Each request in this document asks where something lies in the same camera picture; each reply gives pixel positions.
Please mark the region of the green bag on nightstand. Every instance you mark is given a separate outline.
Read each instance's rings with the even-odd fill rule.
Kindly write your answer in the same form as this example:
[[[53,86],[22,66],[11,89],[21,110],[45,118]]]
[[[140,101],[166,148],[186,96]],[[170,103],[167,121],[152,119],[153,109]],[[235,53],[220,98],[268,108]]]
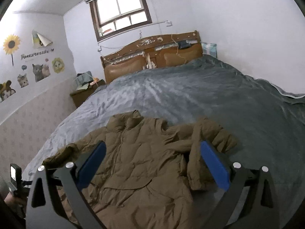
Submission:
[[[76,86],[83,86],[93,81],[92,73],[90,71],[78,73],[75,78]]]

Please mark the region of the two cats wall sticker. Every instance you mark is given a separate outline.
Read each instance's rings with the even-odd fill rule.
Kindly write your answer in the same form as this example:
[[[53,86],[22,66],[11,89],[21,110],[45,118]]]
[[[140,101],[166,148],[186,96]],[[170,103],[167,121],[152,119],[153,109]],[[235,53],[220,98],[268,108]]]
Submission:
[[[51,75],[49,65],[47,64],[43,64],[43,65],[32,64],[32,67],[33,67],[33,74],[35,76],[35,82],[39,82]]]

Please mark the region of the lettering wall sticker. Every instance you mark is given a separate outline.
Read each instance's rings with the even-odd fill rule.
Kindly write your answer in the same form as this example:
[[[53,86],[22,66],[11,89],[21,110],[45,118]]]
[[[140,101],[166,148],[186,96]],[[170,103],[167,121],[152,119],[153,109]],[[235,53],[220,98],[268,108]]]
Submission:
[[[33,52],[31,54],[21,54],[21,60],[25,60],[27,58],[33,58],[36,56],[41,56],[41,55],[49,54],[49,53],[53,53],[53,52],[54,52],[54,48],[46,49],[46,50],[39,51],[39,52]]]

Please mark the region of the sunflower wall sticker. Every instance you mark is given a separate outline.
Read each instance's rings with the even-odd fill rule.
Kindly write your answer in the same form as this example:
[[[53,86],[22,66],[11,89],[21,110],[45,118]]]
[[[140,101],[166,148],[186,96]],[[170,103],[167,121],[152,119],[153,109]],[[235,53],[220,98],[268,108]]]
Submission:
[[[6,55],[11,56],[13,66],[14,66],[13,53],[19,49],[20,43],[21,43],[21,39],[17,35],[9,35],[3,43],[3,50]]]

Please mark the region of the green flower cat sticker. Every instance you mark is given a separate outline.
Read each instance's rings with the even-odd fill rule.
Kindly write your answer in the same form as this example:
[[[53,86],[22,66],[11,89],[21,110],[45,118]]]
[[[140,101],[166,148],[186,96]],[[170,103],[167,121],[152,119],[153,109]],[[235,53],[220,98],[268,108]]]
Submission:
[[[55,73],[61,73],[65,70],[65,64],[61,58],[55,58],[52,61],[52,67]]]

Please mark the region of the brown wooden nightstand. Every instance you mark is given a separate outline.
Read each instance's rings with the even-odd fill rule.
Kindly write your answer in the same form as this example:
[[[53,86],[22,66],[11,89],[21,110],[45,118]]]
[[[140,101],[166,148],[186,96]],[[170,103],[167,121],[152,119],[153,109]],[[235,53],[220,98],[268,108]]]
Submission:
[[[106,85],[106,82],[104,80],[100,80],[98,82],[95,82],[93,85],[85,85],[86,89],[83,88],[81,90],[75,90],[70,93],[70,97],[72,98],[76,108],[80,107],[87,100],[87,98],[95,92],[98,87],[103,85]]]

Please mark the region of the brown puffer jacket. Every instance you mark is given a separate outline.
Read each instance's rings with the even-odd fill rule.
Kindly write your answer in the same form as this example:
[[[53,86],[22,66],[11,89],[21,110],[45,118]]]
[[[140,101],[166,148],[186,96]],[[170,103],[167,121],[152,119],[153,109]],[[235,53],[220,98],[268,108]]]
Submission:
[[[107,228],[193,228],[192,191],[213,183],[200,154],[209,141],[220,153],[237,140],[204,117],[169,126],[139,111],[117,114],[108,124],[66,145],[43,164],[64,166],[90,151],[99,141],[107,154],[83,194]]]

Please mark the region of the grey-green bed blanket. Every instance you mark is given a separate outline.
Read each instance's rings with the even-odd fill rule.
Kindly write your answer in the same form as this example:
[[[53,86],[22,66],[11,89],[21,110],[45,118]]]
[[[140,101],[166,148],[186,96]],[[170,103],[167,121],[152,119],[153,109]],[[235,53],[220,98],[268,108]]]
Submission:
[[[304,200],[304,95],[286,93],[208,55],[128,74],[98,88],[59,124],[23,177],[31,180],[44,159],[105,126],[111,116],[135,110],[170,125],[204,116],[222,125],[238,139],[232,160],[270,169],[280,225],[293,219]]]

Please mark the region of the dark device on headboard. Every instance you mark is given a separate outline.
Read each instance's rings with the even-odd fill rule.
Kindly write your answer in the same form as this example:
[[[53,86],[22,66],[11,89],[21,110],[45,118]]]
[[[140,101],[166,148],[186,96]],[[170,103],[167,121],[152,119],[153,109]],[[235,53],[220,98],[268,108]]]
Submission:
[[[183,50],[191,47],[191,43],[188,42],[187,40],[179,41],[178,43],[178,49]]]

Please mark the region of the striped pillow by wall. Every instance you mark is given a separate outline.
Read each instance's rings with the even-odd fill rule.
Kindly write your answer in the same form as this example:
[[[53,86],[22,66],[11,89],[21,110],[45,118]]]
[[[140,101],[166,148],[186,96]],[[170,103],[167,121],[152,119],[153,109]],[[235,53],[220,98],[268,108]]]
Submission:
[[[201,43],[203,54],[210,55],[214,58],[217,58],[217,44],[212,44],[212,43],[206,43],[202,42]]]

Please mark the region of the wooden framed window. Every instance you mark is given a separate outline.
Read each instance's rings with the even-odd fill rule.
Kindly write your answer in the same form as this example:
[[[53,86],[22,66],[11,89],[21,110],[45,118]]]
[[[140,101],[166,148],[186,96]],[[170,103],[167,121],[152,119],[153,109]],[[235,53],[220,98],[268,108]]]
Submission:
[[[87,3],[98,41],[152,23],[146,0],[89,0]]]

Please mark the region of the peeling wall poster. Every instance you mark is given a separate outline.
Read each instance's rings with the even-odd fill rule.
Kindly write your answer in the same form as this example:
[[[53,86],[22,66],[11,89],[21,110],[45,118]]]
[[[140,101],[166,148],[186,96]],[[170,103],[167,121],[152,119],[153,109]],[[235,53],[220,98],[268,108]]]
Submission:
[[[44,35],[41,35],[37,31],[32,31],[32,41],[33,41],[34,49],[38,49],[41,47],[47,47],[53,43],[51,40],[49,40]]]

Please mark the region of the brown wooden headboard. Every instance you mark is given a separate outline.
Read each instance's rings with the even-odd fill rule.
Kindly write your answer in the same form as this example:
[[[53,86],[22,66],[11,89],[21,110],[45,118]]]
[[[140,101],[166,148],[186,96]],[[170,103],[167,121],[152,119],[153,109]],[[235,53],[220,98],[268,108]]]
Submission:
[[[187,40],[191,47],[178,49],[179,41]],[[145,37],[134,41],[115,53],[101,57],[107,84],[115,79],[142,71],[176,67],[203,56],[198,31]]]

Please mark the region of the dog wall sticker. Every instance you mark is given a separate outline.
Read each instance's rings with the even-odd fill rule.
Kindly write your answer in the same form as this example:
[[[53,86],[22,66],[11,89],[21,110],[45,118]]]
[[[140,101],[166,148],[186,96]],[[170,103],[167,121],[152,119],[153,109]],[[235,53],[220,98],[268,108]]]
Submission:
[[[12,96],[16,93],[14,89],[10,87],[11,81],[8,80],[5,83],[0,84],[0,96],[1,96],[1,102]]]

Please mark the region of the small kitten wall sticker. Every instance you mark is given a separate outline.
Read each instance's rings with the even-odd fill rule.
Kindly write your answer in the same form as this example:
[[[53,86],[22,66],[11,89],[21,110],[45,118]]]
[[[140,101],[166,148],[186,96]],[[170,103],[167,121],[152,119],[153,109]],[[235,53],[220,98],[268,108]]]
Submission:
[[[29,85],[28,79],[27,79],[27,74],[24,74],[24,75],[19,74],[17,77],[17,81],[21,88]]]

